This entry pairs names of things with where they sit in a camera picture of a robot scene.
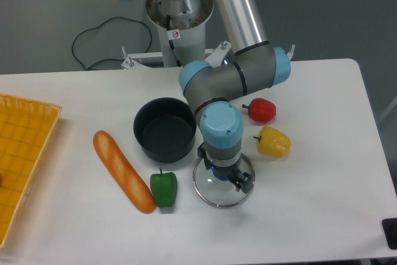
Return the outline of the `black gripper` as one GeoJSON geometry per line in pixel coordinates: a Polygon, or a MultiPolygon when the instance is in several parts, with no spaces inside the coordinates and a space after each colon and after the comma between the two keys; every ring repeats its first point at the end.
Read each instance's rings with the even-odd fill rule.
{"type": "Polygon", "coordinates": [[[242,153],[239,151],[231,159],[215,159],[210,156],[202,143],[197,148],[198,158],[204,162],[206,170],[211,170],[213,175],[221,181],[234,182],[236,192],[248,194],[252,189],[252,176],[240,170],[242,153]]]}

